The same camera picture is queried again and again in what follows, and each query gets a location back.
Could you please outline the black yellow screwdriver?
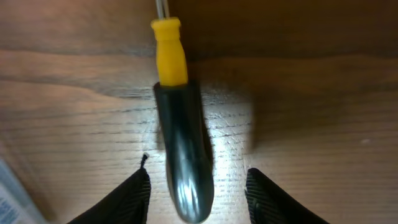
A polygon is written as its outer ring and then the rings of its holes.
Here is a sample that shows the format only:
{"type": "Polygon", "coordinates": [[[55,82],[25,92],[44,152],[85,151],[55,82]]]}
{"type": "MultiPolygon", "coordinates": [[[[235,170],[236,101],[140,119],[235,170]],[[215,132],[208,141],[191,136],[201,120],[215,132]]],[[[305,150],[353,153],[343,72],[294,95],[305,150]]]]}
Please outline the black yellow screwdriver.
{"type": "Polygon", "coordinates": [[[180,20],[170,16],[166,0],[155,3],[158,18],[151,27],[159,82],[154,93],[165,144],[167,183],[179,217],[186,223],[201,223],[211,213],[214,182],[212,159],[205,147],[200,90],[188,79],[180,20]]]}

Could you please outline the blue white screw box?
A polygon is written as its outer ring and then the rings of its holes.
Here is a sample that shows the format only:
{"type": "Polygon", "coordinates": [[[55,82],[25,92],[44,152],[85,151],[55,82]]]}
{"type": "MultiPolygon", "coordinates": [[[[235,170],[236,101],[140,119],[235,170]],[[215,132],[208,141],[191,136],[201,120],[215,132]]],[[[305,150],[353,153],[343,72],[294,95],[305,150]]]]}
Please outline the blue white screw box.
{"type": "Polygon", "coordinates": [[[1,224],[47,224],[48,221],[1,159],[1,224]]]}

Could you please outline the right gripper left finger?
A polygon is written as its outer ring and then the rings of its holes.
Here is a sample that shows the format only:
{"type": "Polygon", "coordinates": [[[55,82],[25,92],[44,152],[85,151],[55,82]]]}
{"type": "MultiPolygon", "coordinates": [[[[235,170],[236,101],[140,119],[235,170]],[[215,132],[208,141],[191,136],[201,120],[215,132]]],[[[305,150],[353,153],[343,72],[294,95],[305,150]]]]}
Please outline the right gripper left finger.
{"type": "Polygon", "coordinates": [[[148,154],[143,154],[140,168],[133,175],[68,224],[145,223],[151,193],[150,177],[144,167],[148,158],[148,154]]]}

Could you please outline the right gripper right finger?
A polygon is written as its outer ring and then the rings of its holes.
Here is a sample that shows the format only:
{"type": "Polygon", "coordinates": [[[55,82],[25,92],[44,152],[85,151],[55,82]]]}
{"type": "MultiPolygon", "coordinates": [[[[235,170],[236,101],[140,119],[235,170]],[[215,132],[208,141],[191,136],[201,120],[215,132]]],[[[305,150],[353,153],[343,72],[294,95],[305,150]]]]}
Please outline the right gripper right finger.
{"type": "Polygon", "coordinates": [[[257,168],[247,171],[245,196],[251,224],[328,224],[257,168]]]}

